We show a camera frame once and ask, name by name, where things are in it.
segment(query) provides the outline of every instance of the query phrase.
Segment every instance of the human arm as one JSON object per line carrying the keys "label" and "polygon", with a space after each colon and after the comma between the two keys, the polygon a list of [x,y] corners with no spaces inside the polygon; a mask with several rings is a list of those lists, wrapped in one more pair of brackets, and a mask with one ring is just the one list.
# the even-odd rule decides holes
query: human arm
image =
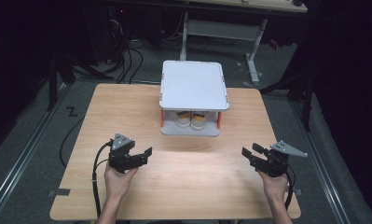
{"label": "human arm", "polygon": [[116,169],[106,165],[104,172],[104,182],[106,184],[106,201],[104,202],[101,215],[98,219],[98,224],[114,224],[116,223],[117,213],[122,199],[130,188],[133,176],[138,171],[138,168],[131,169],[127,173],[122,174]]}
{"label": "human arm", "polygon": [[262,178],[264,193],[267,197],[270,212],[272,213],[275,223],[293,223],[284,206],[284,193],[288,182],[287,176],[280,175],[277,177],[270,177],[260,171],[258,171],[258,174]]}

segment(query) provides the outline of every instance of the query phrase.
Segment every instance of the dark background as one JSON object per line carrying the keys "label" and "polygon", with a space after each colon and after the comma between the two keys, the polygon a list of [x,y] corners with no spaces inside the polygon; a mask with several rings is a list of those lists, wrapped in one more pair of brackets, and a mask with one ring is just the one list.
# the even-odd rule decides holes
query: dark background
{"label": "dark background", "polygon": [[[263,43],[274,39],[280,45],[299,44],[282,79],[301,73],[314,81],[331,134],[372,209],[372,0],[306,4],[311,14],[335,16],[335,20],[308,25],[272,19]],[[0,143],[47,79],[49,60],[58,48],[88,64],[109,57],[98,52],[102,43],[109,42],[93,39],[99,31],[83,19],[86,13],[72,4],[0,2]],[[169,33],[176,25],[168,18],[178,17],[178,13],[146,9],[131,15],[140,19],[132,25],[140,31],[136,35],[157,45],[160,29]],[[78,35],[69,35],[74,27]]]}

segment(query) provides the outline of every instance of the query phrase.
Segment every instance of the gray carpet floor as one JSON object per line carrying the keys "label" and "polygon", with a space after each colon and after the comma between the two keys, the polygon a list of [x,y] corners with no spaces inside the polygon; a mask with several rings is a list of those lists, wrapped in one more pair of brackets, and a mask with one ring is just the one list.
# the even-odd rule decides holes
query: gray carpet floor
{"label": "gray carpet floor", "polygon": [[[251,44],[248,42],[230,42],[217,40],[215,43],[190,42],[187,59],[190,61],[218,62],[223,66],[227,87],[262,89],[280,80],[289,63],[296,45],[272,49],[261,45],[255,56],[257,71],[261,73],[260,83],[251,82],[244,53]],[[143,64],[136,71],[141,61],[138,54],[131,53],[134,71],[133,83],[159,84],[162,63],[165,60],[178,60],[180,46],[178,42],[167,42],[159,48],[148,43],[135,41],[131,43],[143,55]],[[126,56],[126,66],[130,61]],[[111,66],[101,64],[99,69]],[[115,79],[120,70],[110,74]],[[15,164],[23,163],[24,169],[18,170],[16,185],[9,189],[1,201],[0,223],[75,223],[76,221],[55,221],[49,217],[49,210],[54,197],[51,196],[61,183],[65,170],[61,163],[67,162],[82,122],[86,114],[94,88],[99,83],[114,83],[114,80],[100,80],[94,77],[77,76],[73,85],[62,85],[60,100],[49,113],[48,83],[42,87],[37,97],[24,109],[17,119],[17,124],[6,141],[0,147],[0,189],[9,174],[14,172]],[[313,154],[316,147],[318,158],[324,164],[324,171],[334,188],[327,189],[325,180],[319,173],[313,157],[290,157],[289,163],[296,172],[296,196],[302,215],[295,223],[372,223],[372,213],[365,204],[363,195],[357,188],[345,162],[340,157],[335,142],[325,124],[320,111],[318,99],[313,97],[310,115],[310,133],[305,132],[299,119],[297,109],[301,102],[288,102],[286,91],[274,91],[263,95],[263,100],[277,140],[283,140],[293,147]],[[39,123],[47,120],[43,131],[36,131]],[[25,149],[31,147],[29,159],[23,158]],[[332,204],[332,197],[338,197],[345,212],[345,219],[336,215],[337,206]],[[244,220],[242,223],[273,223],[271,219]]]}

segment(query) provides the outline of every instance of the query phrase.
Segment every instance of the background desk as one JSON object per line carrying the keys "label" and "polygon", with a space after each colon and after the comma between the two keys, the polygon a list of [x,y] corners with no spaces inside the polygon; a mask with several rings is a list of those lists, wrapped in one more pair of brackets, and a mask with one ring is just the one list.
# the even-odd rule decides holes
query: background desk
{"label": "background desk", "polygon": [[[262,181],[241,155],[252,143],[275,143],[267,111],[257,90],[227,89],[229,110],[218,137],[160,133],[160,86],[101,84],[90,102],[50,215],[54,219],[95,219],[91,172],[98,149],[115,133],[136,141],[131,155],[153,147],[119,210],[118,219],[233,219],[271,217]],[[108,157],[103,151],[101,160]],[[105,164],[98,169],[105,200]],[[290,216],[300,216],[296,198]]]}

